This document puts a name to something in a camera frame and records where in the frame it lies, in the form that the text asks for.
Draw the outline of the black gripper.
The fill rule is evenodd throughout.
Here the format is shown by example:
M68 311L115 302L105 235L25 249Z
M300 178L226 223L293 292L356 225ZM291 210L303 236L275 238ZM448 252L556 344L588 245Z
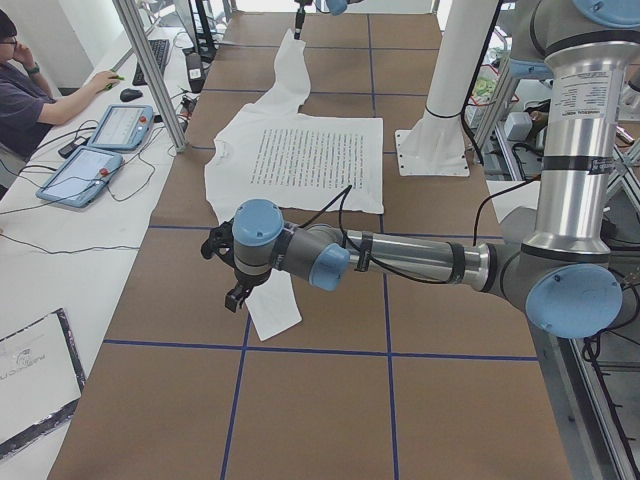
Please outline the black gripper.
M250 296L252 290L265 283L265 270L258 273L246 273L240 268L234 255L232 226L233 221L225 221L220 226L211 229L209 237L201 246L201 255L207 260L216 255L226 265L233 268L236 285L226 293L224 305L229 311L237 311L242 308L243 300Z
M294 39L299 40L301 38L301 30L304 25L305 16L306 16L306 8L310 6L313 1L312 0L295 0L295 3L298 5L295 16L295 24L294 24Z

